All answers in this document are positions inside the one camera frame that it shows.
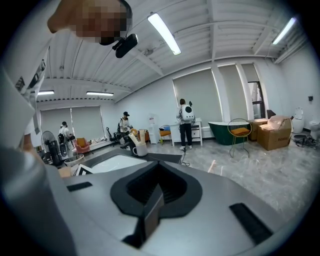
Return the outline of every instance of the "white mug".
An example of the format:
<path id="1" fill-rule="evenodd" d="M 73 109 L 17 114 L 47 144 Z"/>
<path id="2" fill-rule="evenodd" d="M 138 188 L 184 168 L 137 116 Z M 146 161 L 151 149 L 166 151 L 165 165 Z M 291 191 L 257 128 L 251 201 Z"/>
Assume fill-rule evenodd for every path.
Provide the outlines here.
<path id="1" fill-rule="evenodd" d="M 147 149 L 147 145 L 146 143 L 142 144 L 142 145 L 136 145 L 132 152 L 139 157 L 144 157 L 148 154 L 148 149 Z"/>

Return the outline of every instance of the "white corrugated ceiling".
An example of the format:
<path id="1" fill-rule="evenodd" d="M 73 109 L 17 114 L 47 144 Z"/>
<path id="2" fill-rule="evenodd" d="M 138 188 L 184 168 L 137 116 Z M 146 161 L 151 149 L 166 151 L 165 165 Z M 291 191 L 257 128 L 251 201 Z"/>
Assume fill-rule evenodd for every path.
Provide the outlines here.
<path id="1" fill-rule="evenodd" d="M 304 37 L 298 24 L 277 45 L 272 41 L 292 17 L 276 0 L 127 0 L 133 10 L 129 33 L 139 43 L 123 58 L 112 46 L 77 38 L 68 30 L 53 39 L 41 90 L 54 95 L 42 101 L 95 99 L 119 101 L 132 92 L 199 62 L 229 57 L 257 56 L 277 59 Z M 157 12 L 175 36 L 181 54 L 173 55 L 148 22 Z M 87 91 L 114 93 L 113 97 L 88 97 Z"/>

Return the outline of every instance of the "tube light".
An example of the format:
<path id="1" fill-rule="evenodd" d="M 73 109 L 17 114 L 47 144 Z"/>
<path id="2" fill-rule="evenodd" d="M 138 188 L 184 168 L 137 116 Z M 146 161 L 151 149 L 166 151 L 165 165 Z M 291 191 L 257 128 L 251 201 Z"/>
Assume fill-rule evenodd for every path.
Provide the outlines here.
<path id="1" fill-rule="evenodd" d="M 101 92 L 101 91 L 87 91 L 86 95 L 100 95 L 100 96 L 113 96 L 113 93 L 110 92 Z"/>
<path id="2" fill-rule="evenodd" d="M 54 90 L 41 90 L 38 92 L 38 96 L 39 95 L 49 95 L 49 94 L 55 94 Z"/>
<path id="3" fill-rule="evenodd" d="M 170 33 L 168 27 L 164 23 L 164 21 L 160 18 L 159 14 L 153 13 L 148 17 L 148 21 L 155 27 L 156 30 L 160 33 L 163 39 L 166 41 L 168 46 L 174 55 L 178 55 L 181 53 L 179 46 L 177 45 L 176 40 L 173 35 Z"/>
<path id="4" fill-rule="evenodd" d="M 284 29 L 281 31 L 281 33 L 275 38 L 275 40 L 272 42 L 274 45 L 279 43 L 279 41 L 288 33 L 288 31 L 291 29 L 291 27 L 295 24 L 296 18 L 291 18 L 287 25 L 284 27 Z"/>

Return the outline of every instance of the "roller blind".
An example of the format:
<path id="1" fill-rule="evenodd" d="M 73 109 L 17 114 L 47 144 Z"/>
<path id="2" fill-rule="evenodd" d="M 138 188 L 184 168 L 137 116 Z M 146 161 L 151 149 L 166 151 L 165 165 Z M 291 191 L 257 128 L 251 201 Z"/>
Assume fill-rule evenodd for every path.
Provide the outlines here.
<path id="1" fill-rule="evenodd" d="M 99 106 L 73 107 L 71 113 L 76 138 L 90 141 L 105 136 Z"/>
<path id="2" fill-rule="evenodd" d="M 248 118 L 244 88 L 235 65 L 221 66 L 219 71 L 223 77 L 226 94 L 229 101 L 230 117 Z"/>
<path id="3" fill-rule="evenodd" d="M 242 64 L 242 68 L 248 83 L 259 81 L 255 66 L 253 64 Z"/>
<path id="4" fill-rule="evenodd" d="M 66 122 L 68 129 L 73 132 L 70 107 L 41 111 L 40 118 L 42 133 L 50 131 L 53 133 L 54 137 L 57 138 L 62 122 Z"/>
<path id="5" fill-rule="evenodd" d="M 222 114 L 217 87 L 211 69 L 188 74 L 173 80 L 179 103 L 185 99 L 192 102 L 196 118 L 201 118 L 202 126 L 208 122 L 221 122 Z"/>

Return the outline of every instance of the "floor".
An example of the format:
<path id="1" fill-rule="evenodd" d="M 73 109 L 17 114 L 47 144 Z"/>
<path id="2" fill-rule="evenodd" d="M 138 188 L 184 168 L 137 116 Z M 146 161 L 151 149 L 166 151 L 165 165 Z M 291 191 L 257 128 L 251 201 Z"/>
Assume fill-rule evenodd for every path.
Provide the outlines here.
<path id="1" fill-rule="evenodd" d="M 118 147 L 98 149 L 85 158 L 91 159 Z M 183 154 L 178 144 L 172 147 L 170 142 L 147 147 L 150 153 Z M 273 207 L 286 221 L 309 205 L 320 184 L 320 148 L 301 148 L 291 141 L 288 147 L 266 151 L 258 143 L 249 141 L 246 148 L 250 158 L 241 144 L 236 146 L 231 158 L 230 147 L 215 140 L 205 140 L 202 147 L 194 143 L 193 149 L 187 149 L 184 162 L 192 168 L 235 181 Z"/>

